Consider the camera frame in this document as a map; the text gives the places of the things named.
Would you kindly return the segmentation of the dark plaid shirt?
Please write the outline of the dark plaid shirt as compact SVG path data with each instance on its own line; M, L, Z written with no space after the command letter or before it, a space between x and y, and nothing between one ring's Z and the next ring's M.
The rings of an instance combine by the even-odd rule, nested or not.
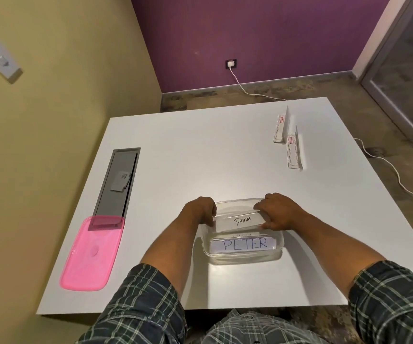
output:
M413 344L413 272L380 261L355 277L352 323L365 344ZM155 267L132 268L76 344L184 344L187 324L173 285ZM329 344L314 332L257 312L232 310L201 344Z

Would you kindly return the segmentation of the person's left hand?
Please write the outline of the person's left hand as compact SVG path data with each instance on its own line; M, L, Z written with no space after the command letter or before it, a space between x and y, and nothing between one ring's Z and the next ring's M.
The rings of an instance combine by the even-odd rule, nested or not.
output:
M201 225L203 215L216 216L216 204L211 197L198 197L184 206L180 215L196 225Z

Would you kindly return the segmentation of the pink plastic lid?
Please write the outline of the pink plastic lid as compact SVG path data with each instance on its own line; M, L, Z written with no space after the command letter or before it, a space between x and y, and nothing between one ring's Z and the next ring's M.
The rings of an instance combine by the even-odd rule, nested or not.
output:
M123 234L122 216L86 218L77 233L60 277L71 291L99 291L107 284Z

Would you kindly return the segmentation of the name card with blue handwriting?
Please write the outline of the name card with blue handwriting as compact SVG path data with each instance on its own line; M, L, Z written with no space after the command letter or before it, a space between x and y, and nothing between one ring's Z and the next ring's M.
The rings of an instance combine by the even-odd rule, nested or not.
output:
M267 252L280 249L278 239L271 236L254 237L222 237L211 240L209 253L220 254L249 254L252 252Z

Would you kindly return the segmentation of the name card with black handwriting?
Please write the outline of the name card with black handwriting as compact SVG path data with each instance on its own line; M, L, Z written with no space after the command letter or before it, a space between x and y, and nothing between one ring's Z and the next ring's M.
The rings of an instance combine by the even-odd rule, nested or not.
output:
M231 211L218 214L214 218L213 229L216 233L245 230L264 224L268 215L260 210Z

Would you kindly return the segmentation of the glass door with grey frame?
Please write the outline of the glass door with grey frame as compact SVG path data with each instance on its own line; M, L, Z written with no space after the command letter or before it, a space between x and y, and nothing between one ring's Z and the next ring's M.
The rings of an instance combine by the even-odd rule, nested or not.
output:
M413 0L405 3L362 86L413 145Z

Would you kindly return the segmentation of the clear acrylic name card holder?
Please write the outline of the clear acrylic name card holder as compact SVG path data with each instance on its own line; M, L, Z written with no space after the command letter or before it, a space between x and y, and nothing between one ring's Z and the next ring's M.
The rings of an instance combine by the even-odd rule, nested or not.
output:
M277 126L273 137L273 142L286 144L290 132L290 107L287 106L284 113L278 115Z
M289 169L303 170L297 126L288 133L286 138L287 160Z

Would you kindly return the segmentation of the white tag in hatch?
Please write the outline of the white tag in hatch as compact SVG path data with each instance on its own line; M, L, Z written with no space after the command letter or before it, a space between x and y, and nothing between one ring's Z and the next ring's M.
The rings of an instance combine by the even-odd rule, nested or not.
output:
M132 177L132 171L118 171L111 183L110 190L114 192L123 192L129 185Z

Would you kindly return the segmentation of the clear plastic container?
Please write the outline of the clear plastic container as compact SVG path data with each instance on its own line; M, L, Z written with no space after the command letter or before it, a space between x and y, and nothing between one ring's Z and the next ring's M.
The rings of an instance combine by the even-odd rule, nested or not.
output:
M223 202L216 202L216 216L221 213L231 211L252 210L254 205L261 201L263 198L248 198L237 199ZM198 233L201 237L203 251L206 256L209 257L209 262L216 265L234 265L234 264L246 264L257 263L271 260L277 260L281 257L284 249L284 235L282 231L261 230L260 226L255 226L245 230L235 230L216 233L213 227L206 225L198 226ZM220 254L211 255L209 253L209 243L211 240L222 237L254 237L254 236L271 236L278 239L281 246L280 249L267 252L252 252L249 254Z

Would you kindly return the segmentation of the person's right hand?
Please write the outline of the person's right hand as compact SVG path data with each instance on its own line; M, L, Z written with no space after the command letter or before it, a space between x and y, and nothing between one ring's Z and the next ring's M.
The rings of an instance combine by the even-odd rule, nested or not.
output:
M280 231L297 230L303 220L310 216L292 199L279 193L266 194L264 199L254 205L254 209L267 214L268 221L278 223Z

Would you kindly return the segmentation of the person's right forearm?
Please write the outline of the person's right forearm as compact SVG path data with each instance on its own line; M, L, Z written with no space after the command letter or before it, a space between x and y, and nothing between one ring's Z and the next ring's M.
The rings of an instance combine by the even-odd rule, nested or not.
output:
M292 215L289 222L346 298L362 270L386 260L373 248L305 211Z

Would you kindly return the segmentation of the person's left forearm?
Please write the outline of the person's left forearm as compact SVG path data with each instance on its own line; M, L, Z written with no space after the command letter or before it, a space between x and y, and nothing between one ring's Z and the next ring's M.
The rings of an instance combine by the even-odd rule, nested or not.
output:
M147 249L140 263L156 268L179 298L206 295L209 263L197 237L198 225L179 215Z

